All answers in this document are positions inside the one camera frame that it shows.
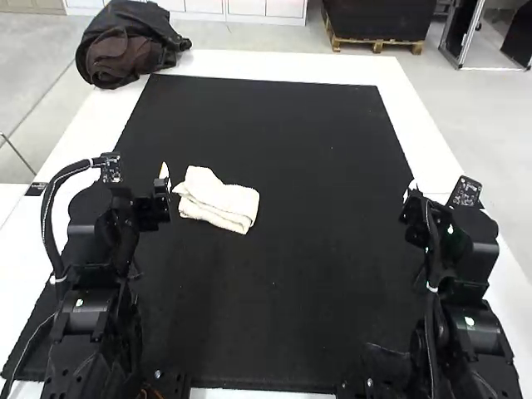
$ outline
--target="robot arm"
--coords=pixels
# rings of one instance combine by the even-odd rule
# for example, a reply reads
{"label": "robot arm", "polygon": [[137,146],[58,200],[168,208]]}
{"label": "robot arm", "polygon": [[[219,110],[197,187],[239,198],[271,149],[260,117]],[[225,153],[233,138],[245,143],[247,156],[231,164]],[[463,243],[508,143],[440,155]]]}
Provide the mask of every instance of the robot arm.
{"label": "robot arm", "polygon": [[[52,233],[53,200],[68,177],[91,167],[101,168],[111,196],[96,221],[71,220],[69,240],[80,250],[65,267]],[[47,187],[42,238],[52,261],[57,310],[43,399],[129,399],[140,391],[142,336],[129,273],[140,233],[170,221],[167,183],[155,179],[151,197],[135,198],[122,185],[120,156],[110,153],[67,166]]]}

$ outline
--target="white cabinet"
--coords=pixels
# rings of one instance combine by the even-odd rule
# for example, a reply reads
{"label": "white cabinet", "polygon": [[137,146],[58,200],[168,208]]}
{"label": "white cabinet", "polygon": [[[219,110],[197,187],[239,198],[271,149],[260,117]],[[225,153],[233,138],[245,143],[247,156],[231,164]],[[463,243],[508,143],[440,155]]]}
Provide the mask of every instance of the white cabinet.
{"label": "white cabinet", "polygon": [[228,0],[228,13],[265,16],[266,0]]}
{"label": "white cabinet", "polygon": [[102,8],[102,0],[66,0],[67,7],[79,7],[79,8]]}
{"label": "white cabinet", "polygon": [[185,0],[186,12],[224,13],[222,0]]}
{"label": "white cabinet", "polygon": [[168,11],[181,11],[185,10],[185,0],[154,0],[157,4]]}
{"label": "white cabinet", "polygon": [[266,17],[303,18],[302,0],[266,0]]}
{"label": "white cabinet", "polygon": [[[0,0],[42,3],[51,7],[65,4],[67,15],[96,15],[110,0]],[[137,0],[153,1],[170,11],[171,19],[219,22],[250,22],[304,26],[308,0]]]}

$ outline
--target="gray floor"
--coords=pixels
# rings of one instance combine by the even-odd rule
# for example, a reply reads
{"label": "gray floor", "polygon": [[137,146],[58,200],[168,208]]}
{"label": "gray floor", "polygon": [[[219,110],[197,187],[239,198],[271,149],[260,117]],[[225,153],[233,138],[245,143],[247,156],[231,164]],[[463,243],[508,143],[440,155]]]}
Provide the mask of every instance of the gray floor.
{"label": "gray floor", "polygon": [[0,12],[0,131],[11,135],[72,61],[87,17]]}
{"label": "gray floor", "polygon": [[[76,24],[78,32],[86,24],[83,19],[69,21]],[[195,48],[332,53],[318,5],[312,1],[306,27],[192,21],[173,24],[178,32],[192,39]],[[437,50],[441,29],[441,24],[433,24],[420,57],[414,57],[406,48],[390,47],[382,55],[397,57],[466,173],[484,184],[486,206],[532,278],[528,232],[532,225],[532,210],[528,207],[532,204],[532,189],[527,185],[532,176],[532,72],[455,71]],[[55,40],[55,47],[62,46],[62,35],[56,35]],[[477,60],[502,62],[496,52],[491,57],[482,52],[482,46],[479,49]],[[342,54],[367,55],[371,51],[360,46],[342,50]],[[63,62],[57,70],[64,67]],[[0,64],[0,76],[12,68],[16,68],[13,61]],[[21,77],[19,90],[31,92],[33,81]],[[71,67],[13,133],[12,139],[34,168],[38,169],[46,159],[90,89]],[[5,98],[0,101],[2,107],[9,106]],[[30,181],[31,174],[20,163],[14,164],[5,147],[0,150],[0,182]]]}

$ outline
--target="black rubber mat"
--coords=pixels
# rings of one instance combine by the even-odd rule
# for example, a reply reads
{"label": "black rubber mat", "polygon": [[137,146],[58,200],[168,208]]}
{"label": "black rubber mat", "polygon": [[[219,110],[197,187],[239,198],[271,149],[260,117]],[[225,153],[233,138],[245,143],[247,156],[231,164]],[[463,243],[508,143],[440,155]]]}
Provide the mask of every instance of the black rubber mat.
{"label": "black rubber mat", "polygon": [[[376,87],[155,75],[116,149],[136,195],[163,160],[174,184],[201,165],[260,193],[245,236],[181,219],[174,198],[173,223],[141,237],[148,371],[333,392],[363,343],[408,349],[423,308],[411,290],[421,254],[398,222],[412,175]],[[52,310],[43,296],[29,323]],[[28,368],[38,376],[45,364],[35,356]]]}

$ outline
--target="white table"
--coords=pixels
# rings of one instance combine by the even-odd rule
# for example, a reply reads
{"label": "white table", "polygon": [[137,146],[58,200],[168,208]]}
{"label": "white table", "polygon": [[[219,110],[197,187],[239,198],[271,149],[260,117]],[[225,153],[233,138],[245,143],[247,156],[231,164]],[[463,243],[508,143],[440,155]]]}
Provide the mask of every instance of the white table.
{"label": "white table", "polygon": [[[420,189],[434,200],[445,202],[463,173],[393,57],[193,51],[184,54],[178,66],[165,73],[377,86]],[[119,90],[94,90],[41,168],[36,181],[49,181],[59,169],[71,162],[112,150],[146,82],[147,77],[143,77]],[[59,249],[67,241],[67,207],[70,200],[98,177],[97,170],[87,171],[72,177],[59,190],[52,215]],[[5,321],[0,344],[1,364],[17,341],[52,270],[40,237],[40,202],[38,197],[22,198],[0,230],[0,309]],[[526,378],[532,370],[532,287],[502,237],[499,237],[499,243],[500,257],[491,274],[486,298],[502,322],[514,350],[524,396],[532,399],[532,381]],[[16,383],[12,397],[37,398],[41,389],[39,383]],[[192,396],[209,399],[316,397],[310,394],[220,389],[193,390]]]}

